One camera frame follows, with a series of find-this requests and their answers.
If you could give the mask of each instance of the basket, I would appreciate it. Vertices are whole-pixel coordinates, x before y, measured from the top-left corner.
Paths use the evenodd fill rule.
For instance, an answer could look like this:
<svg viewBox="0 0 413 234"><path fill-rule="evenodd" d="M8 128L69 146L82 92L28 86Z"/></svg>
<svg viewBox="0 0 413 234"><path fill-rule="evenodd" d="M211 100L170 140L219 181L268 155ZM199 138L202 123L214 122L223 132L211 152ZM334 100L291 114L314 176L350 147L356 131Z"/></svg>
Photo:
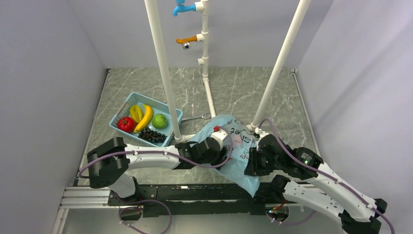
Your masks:
<svg viewBox="0 0 413 234"><path fill-rule="evenodd" d="M131 106L133 105L138 105L141 107L142 111L145 112L145 108L142 106L142 104L148 105L150 107L152 107L153 109L153 116L155 116L156 114L163 114L165 115L165 117L168 120L168 126L164 129L156 129L152 126L152 121L148 124L148 126L150 128L152 128L153 130L162 133L166 136L166 139L163 143L151 143L148 142L146 140L143 140L141 138L139 138L139 133L127 133L124 132L120 129L117 128L117 123L118 121L126 116L130 116L129 114L129 109L131 108ZM182 119L182 110L176 109L176 115L178 116L178 123L181 123L181 119ZM113 116L113 118L111 119L111 121L109 122L109 125L112 128L115 128L117 131L120 131L122 134L125 134L129 137L132 137L142 143L145 143L148 146L154 146L154 147L165 147L167 145L169 145L170 141L172 140L173 137L173 127L172 127L172 122L171 122L171 117L170 117L170 113L169 113L169 109L168 109L168 105L166 105L165 103L162 103L160 101L154 100L150 97L144 96L142 94L139 93L135 93L132 92L131 94L129 94L129 96L126 98L125 102L123 103L122 107L120 108L120 110L117 112L116 115Z"/></svg>

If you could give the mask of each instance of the wire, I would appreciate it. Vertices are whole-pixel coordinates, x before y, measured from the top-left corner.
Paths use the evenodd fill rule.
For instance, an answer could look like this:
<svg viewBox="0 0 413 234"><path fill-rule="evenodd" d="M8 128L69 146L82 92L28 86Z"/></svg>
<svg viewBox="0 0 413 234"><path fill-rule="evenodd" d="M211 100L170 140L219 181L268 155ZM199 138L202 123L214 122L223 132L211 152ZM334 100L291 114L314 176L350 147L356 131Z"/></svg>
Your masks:
<svg viewBox="0 0 413 234"><path fill-rule="evenodd" d="M121 152L115 152L115 153L111 153L111 154L108 154L108 155L104 155L104 156L102 156L102 157L98 157L97 159L91 161L90 163L88 163L88 164L86 164L84 167L82 167L82 168L79 170L79 172L77 173L77 177L88 179L89 176L87 176L87 175L82 175L82 173L83 173L86 169L88 169L90 166L92 166L93 164L95 164L95 163L97 163L97 162L99 162L99 161L102 161L102 160L104 160L104 159L113 157L113 156L133 154L133 153L135 153L135 151L121 151Z"/></svg>
<svg viewBox="0 0 413 234"><path fill-rule="evenodd" d="M222 163L220 163L220 164L218 164L218 165L210 166L210 165L198 164L198 163L196 163L196 162L194 162L194 161L191 161L191 160L189 160L189 159L186 159L186 158L183 157L183 156L180 156L180 155L177 155L177 154L174 154L174 153L170 153L170 152L167 152L167 151L160 151L160 150L153 150L153 151L152 151L152 150L150 150L150 151L122 151L122 152L115 152L115 153L111 153L111 154L108 154L108 155L104 155L104 156L102 156L102 157L99 157L99 158L91 161L90 163L86 164L82 169L79 170L79 172L77 173L77 176L78 176L79 178L89 178L89 176L82 175L82 173L83 173L86 169L88 169L90 166L92 166L93 164L95 164L95 163L97 163L97 162L99 162L99 161L102 161L102 160L104 160L104 159L113 157L113 156L125 155L125 154L135 154L135 153L138 153L138 154L162 153L162 154L166 154L166 155L171 155L171 156L177 157L177 158L179 158L179 159L182 159L183 161L186 161L186 162L188 162L188 163L190 163L190 164L192 164L192 165L198 166L198 167L203 167L203 168L218 168L218 167L221 167L221 166L223 166L224 164L226 164L226 163L230 160L231 155L232 155L233 143L232 143L232 138L231 138L230 132L229 132L227 129L223 128L223 127L219 127L219 128L222 129L222 130L224 130L224 131L227 133L227 137L229 138L229 152L228 152L228 156L227 156L227 158L224 160L224 162L222 162ZM161 205L162 205L163 207L165 207L165 209L168 211L168 214L169 214L169 224L168 224L167 228L166 228L165 230L163 230L160 234L166 233L166 232L169 230L170 225L171 225L171 223L172 223L172 214L171 214L170 209L168 208L168 206L165 205L165 203L163 203L163 202L161 202L161 201L157 201L157 200L141 200L141 201L138 201L138 202L132 203L132 204L136 204L136 205L137 205L137 204L145 203L145 202L155 202L155 203L161 204ZM134 226L132 226L132 225L130 225L130 224L128 224L128 223L126 223L125 221L122 220L122 218L121 218L122 212L124 212L125 210L131 210L131 209L138 209L138 210L139 210L139 208L137 208L137 207L126 207L126 208L122 209L122 210L119 212L119 220L120 220L120 223L126 225L128 228L131 228L131 229L133 229L133 230L135 230L135 231L137 231L137 232L139 232L139 233L141 233L141 234L147 234L147 233L145 233L145 232L137 229L136 227L134 227Z"/></svg>
<svg viewBox="0 0 413 234"><path fill-rule="evenodd" d="M284 200L284 201L281 203L280 206L274 207L273 210L276 210L276 211L277 211L277 210L281 209L286 203L287 203L287 200Z"/></svg>
<svg viewBox="0 0 413 234"><path fill-rule="evenodd" d="M359 198L360 201L363 202L367 207L371 208L376 214L378 214L380 217L382 217L382 218L384 219L384 221L386 221L386 223L389 225L391 233L392 233L392 234L395 234L394 226L393 226L393 224L390 222L390 220L389 220L386 216L384 216L380 211L378 211L376 208L374 208L372 205L370 205L370 204L369 204L362 196L360 196L353 188L351 188L350 186L348 186L347 184L345 184L345 183L343 183L343 182L339 182L338 179L335 178L334 176L329 175L329 174L327 174L327 173L325 173L325 172L323 172L323 171L321 171L321 170L319 170L319 169L317 169L317 168L308 166L307 164L305 164L305 163L301 162L300 160L296 159L296 158L288 151L288 149L287 149L287 148L284 146L284 144L282 143L281 139L278 137L277 132L275 131L274 123L273 123L270 119L265 118L263 121L261 121L261 123L258 125L258 127L261 128L262 124L263 124L265 121L268 121L268 123L269 123L270 126L271 126L273 135L275 136L275 139L277 140L278 144L279 144L279 145L281 146L281 148L287 153L287 155L290 156L291 159L293 159L296 163L298 163L299 165L301 165L301 166L303 166L303 167L305 167L305 168L307 168L307 169L309 169L309 170L311 170L311 171L317 172L317 173L322 174L323 176L325 176L325 177L327 177L327 178L332 179L334 182L338 183L339 185L343 186L343 187L346 188L348 191L350 191L351 193L353 193L353 194L354 194L357 198Z"/></svg>
<svg viewBox="0 0 413 234"><path fill-rule="evenodd" d="M83 173L86 169L88 169L90 166L92 166L93 164L95 164L95 163L97 163L97 162L99 162L99 161L102 161L102 160L107 159L107 158L112 157L112 156L126 155L126 154L135 154L135 153L138 153L138 154L156 154L156 153L162 153L162 154L167 154L167 155L170 155L170 156L177 157L177 158L179 158L179 159L181 159L181 160L183 160L183 161L186 161L186 162L188 162L188 163L190 163L190 164L192 164L192 165L194 165L194 166L198 166L198 167L203 167L203 168L218 168L218 167L222 167L222 166L223 166L224 164L226 164L226 163L230 160L230 158L231 158L233 143L232 143L232 138L231 138L230 132L229 132L227 129L223 128L223 127L219 127L219 128L222 129L222 130L224 130L224 131L227 133L227 135L228 135L228 138L229 138L229 153L228 153L228 157L227 157L222 163L220 163L220 164L218 164L218 165L211 166L211 165L199 164L199 163L196 163L196 162L194 162L194 161L191 161L191 160L189 160L189 159L187 159L187 158L185 158L185 157L183 157L183 156L180 156L180 155L177 155L177 154L174 154L174 153L171 153L171 152L167 152L167 151L161 151L161 150L122 151L122 152L115 152L115 153L111 153L111 154L108 154L108 155L104 155L104 156L102 156L102 157L98 157L97 159L91 161L90 163L86 164L82 169L79 170L79 172L77 173L77 177L79 177L79 178L89 178L88 176L82 175L82 173Z"/></svg>
<svg viewBox="0 0 413 234"><path fill-rule="evenodd" d="M270 218L271 219L271 221L273 221L273 219L269 216L269 214L268 213L266 213L267 214L267 217L268 218ZM280 225L284 225L284 226L296 226L296 225L301 225L301 224L303 224L303 223L305 223L305 222L307 222L309 219L311 219L314 215L316 214L316 211L312 211L311 212L311 214L309 214L308 216L307 216L307 218L305 218L305 219L303 219L303 220L301 220L301 221L299 221L299 222L295 222L295 223L284 223L284 222L279 222L279 224Z"/></svg>
<svg viewBox="0 0 413 234"><path fill-rule="evenodd" d="M164 233L166 233L166 232L169 230L170 225L172 224L172 213L170 212L170 209L168 208L168 206L165 205L165 203L163 203L163 202L161 202L161 201L157 201L157 200L141 200L141 201L138 201L138 202L135 202L135 203L131 203L130 205L132 205L132 204L138 205L138 204L145 203L145 202L155 202L155 203L161 204L163 207L165 207L165 209L167 210L167 212L168 212L168 214L169 214L169 223L168 223L168 226L165 228L165 230L163 230L163 231L160 232L159 234L164 234ZM125 221L122 220L122 217L121 217L122 212L124 212L125 210L132 210L132 209L137 209L137 210L139 210L140 208L138 208L138 207L126 207L126 208L123 208L123 209L119 212L119 215L118 215L118 216L119 216L119 220L120 220L120 223L119 223L119 224L123 224L123 225L127 226L128 228L131 228L131 229L133 229L133 230L135 230L135 231L137 231L137 232L139 232L139 233L141 233L141 234L147 234L147 233L145 233L145 232L137 229L136 227L134 227L134 226L130 225L129 223L126 223Z"/></svg>

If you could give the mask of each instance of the white pvc pole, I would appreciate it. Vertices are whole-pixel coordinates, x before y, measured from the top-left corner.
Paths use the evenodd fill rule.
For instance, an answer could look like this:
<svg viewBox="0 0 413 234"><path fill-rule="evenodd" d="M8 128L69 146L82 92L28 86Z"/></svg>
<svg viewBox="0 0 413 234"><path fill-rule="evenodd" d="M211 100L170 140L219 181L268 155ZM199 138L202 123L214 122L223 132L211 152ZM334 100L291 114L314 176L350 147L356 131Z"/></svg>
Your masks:
<svg viewBox="0 0 413 234"><path fill-rule="evenodd" d="M156 0L145 0L145 6L146 12L148 13L153 43L155 44L156 56L158 57L159 69L161 70L162 83L164 84L165 96L167 97L167 104L169 108L173 131L175 132L175 139L179 142L182 136L179 132L178 116L176 114L172 84L170 82L167 54L164 45L164 37L162 36L161 22L159 20L158 3Z"/></svg>
<svg viewBox="0 0 413 234"><path fill-rule="evenodd" d="M254 116L254 120L248 127L250 130L255 129L258 124L265 118L265 112L267 110L267 104L271 96L271 92L274 89L275 82L280 75L281 68L284 66L284 62L287 59L288 53L290 52L291 45L297 35L297 32L301 26L302 19L307 12L308 5L310 5L311 0L300 0L298 3L297 10L294 14L293 20L291 21L290 28L288 29L287 36L285 37L284 43L282 44L280 54L278 55L277 61L274 65L274 70L272 70L270 80L268 81L267 87L265 88L264 95L261 99L258 110Z"/></svg>
<svg viewBox="0 0 413 234"><path fill-rule="evenodd" d="M202 59L204 60L204 67L202 70L202 80L205 85L206 98L208 100L209 112L211 117L215 117L215 107L212 100L211 88L209 87L209 78L208 78L208 66L209 66L209 57L208 57L208 44L209 44L209 30L208 30L208 15L209 15L209 1L201 0L204 10L202 12L202 35L204 36L204 41L202 42Z"/></svg>

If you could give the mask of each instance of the gray marble floor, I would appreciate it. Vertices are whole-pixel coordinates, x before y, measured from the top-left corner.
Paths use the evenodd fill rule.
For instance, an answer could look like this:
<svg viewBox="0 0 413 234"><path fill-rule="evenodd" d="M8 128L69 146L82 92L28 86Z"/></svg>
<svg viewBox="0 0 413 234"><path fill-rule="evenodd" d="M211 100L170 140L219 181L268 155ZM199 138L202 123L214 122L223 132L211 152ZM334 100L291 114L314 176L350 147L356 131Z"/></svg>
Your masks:
<svg viewBox="0 0 413 234"><path fill-rule="evenodd" d="M170 68L175 105L182 109L184 117L200 115L209 111L202 70L196 68ZM209 81L217 114L230 114L250 123L264 93L272 68L266 67L212 67ZM97 111L88 151L111 139L123 135L109 127L109 121L119 110L131 92L138 92L161 102L166 102L158 68L111 69L103 91L101 105ZM272 92L267 116L274 121L284 142L292 148L304 146L314 149L313 140L290 69L283 68ZM180 125L182 134L199 131L205 120L184 122ZM126 143L139 145L131 138ZM169 170L143 168L128 171L140 184L186 184L186 183L232 183L212 169L194 167L191 170ZM274 175L263 176L261 181L270 182ZM79 185L88 185L87 179Z"/></svg>

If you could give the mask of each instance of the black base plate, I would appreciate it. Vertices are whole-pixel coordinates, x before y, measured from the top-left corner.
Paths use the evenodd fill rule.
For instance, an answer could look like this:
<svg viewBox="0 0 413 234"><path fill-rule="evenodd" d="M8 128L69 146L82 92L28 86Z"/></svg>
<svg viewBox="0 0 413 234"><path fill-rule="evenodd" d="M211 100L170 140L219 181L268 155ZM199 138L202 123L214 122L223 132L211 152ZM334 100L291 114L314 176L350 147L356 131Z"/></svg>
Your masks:
<svg viewBox="0 0 413 234"><path fill-rule="evenodd" d="M250 213L265 215L266 204L280 204L283 201L268 197L270 183L261 183L254 198L237 184L186 184L186 185L139 185L141 197L134 202L119 199L111 191L109 206L128 206L136 201L155 199L165 203L172 215L204 215ZM167 210L156 203L144 203L144 217L168 215Z"/></svg>

